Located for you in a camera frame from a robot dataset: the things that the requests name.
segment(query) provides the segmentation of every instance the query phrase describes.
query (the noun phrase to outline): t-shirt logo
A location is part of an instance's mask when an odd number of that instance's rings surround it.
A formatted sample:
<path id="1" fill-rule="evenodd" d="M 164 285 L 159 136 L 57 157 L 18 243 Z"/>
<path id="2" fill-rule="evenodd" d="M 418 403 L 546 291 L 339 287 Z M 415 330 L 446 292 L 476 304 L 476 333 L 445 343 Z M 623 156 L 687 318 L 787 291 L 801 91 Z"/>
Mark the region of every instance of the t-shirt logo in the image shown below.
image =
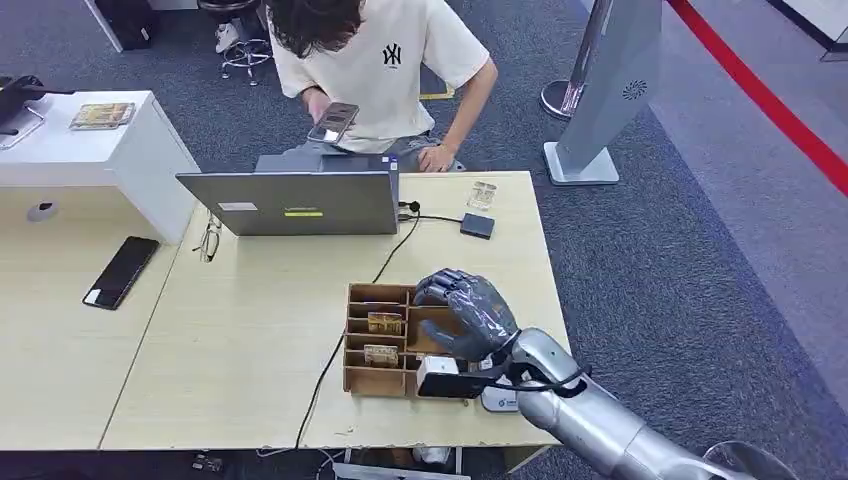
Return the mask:
<path id="1" fill-rule="evenodd" d="M 388 65 L 389 68 L 397 68 L 400 65 L 400 45 L 386 45 L 383 49 L 383 65 Z"/>

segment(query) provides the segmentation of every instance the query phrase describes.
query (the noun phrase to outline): robotic arm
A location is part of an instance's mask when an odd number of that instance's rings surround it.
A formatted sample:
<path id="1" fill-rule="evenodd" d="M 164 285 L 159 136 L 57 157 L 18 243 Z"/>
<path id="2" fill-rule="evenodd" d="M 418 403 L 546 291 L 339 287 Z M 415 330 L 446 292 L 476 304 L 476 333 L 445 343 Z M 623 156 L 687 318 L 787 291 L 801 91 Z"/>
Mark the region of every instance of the robotic arm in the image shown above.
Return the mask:
<path id="1" fill-rule="evenodd" d="M 467 377 L 472 395 L 479 394 L 481 378 L 493 386 L 494 379 L 506 374 L 517 386 L 521 414 L 598 473 L 626 480 L 753 480 L 708 462 L 652 430 L 596 384 L 544 331 L 519 330 L 506 302 L 485 278 L 441 270 L 418 284 L 415 303 L 426 299 L 447 303 L 465 330 L 465 335 L 454 337 L 425 321 L 425 332 L 434 341 L 469 361 L 493 356 L 495 367 L 489 374 L 483 371 Z"/>

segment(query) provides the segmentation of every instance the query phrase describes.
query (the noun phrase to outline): wooden desk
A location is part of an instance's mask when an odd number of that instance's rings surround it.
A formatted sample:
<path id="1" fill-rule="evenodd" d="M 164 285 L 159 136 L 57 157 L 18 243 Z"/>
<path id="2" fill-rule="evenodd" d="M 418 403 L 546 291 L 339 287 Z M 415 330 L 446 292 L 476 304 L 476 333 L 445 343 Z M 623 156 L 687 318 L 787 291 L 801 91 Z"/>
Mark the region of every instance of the wooden desk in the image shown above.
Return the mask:
<path id="1" fill-rule="evenodd" d="M 0 450 L 95 449 L 177 249 L 111 312 L 82 297 L 128 235 L 156 237 L 117 189 L 2 187 L 0 225 Z"/>
<path id="2" fill-rule="evenodd" d="M 568 345 L 535 194 L 526 172 L 412 174 L 401 198 L 461 217 L 473 183 L 498 186 L 490 241 L 421 220 L 381 283 L 418 282 L 443 267 L 488 277 L 519 325 Z M 198 210 L 106 432 L 105 449 L 291 447 L 315 381 L 345 324 L 348 284 L 369 282 L 394 237 L 243 237 L 224 230 L 212 263 L 191 252 Z M 353 397 L 341 356 L 324 379 L 302 446 L 518 446 L 553 443 L 518 414 L 479 402 Z"/>

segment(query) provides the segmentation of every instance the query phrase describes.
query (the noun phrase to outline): white t-shirt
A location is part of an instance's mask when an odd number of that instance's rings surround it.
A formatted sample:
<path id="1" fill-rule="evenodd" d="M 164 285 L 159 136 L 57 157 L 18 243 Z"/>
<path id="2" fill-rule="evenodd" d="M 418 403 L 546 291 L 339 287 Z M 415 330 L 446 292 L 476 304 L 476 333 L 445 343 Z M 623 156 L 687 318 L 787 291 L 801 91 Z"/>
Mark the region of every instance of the white t-shirt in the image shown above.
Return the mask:
<path id="1" fill-rule="evenodd" d="M 296 97 L 318 86 L 331 101 L 359 105 L 355 125 L 339 146 L 382 153 L 396 139 L 418 135 L 435 122 L 421 102 L 423 62 L 459 88 L 489 59 L 489 52 L 445 0 L 366 0 L 362 25 L 338 52 L 299 59 L 272 35 L 283 93 Z"/>

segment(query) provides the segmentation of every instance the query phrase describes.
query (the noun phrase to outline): wooden organizer box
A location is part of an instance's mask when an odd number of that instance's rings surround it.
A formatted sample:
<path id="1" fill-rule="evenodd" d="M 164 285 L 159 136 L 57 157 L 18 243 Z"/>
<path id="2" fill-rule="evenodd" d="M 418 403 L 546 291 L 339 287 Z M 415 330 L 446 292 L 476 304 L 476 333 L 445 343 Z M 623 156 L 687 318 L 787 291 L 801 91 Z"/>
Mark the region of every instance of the wooden organizer box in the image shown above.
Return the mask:
<path id="1" fill-rule="evenodd" d="M 415 373 L 425 355 L 448 356 L 421 328 L 432 320 L 447 332 L 462 334 L 459 320 L 444 305 L 412 304 L 413 285 L 351 284 L 348 292 L 347 325 L 344 339 L 344 390 L 356 395 L 382 397 L 417 396 Z M 368 313 L 388 312 L 401 316 L 400 335 L 368 332 Z M 397 368 L 365 366 L 365 345 L 391 345 L 398 348 Z"/>

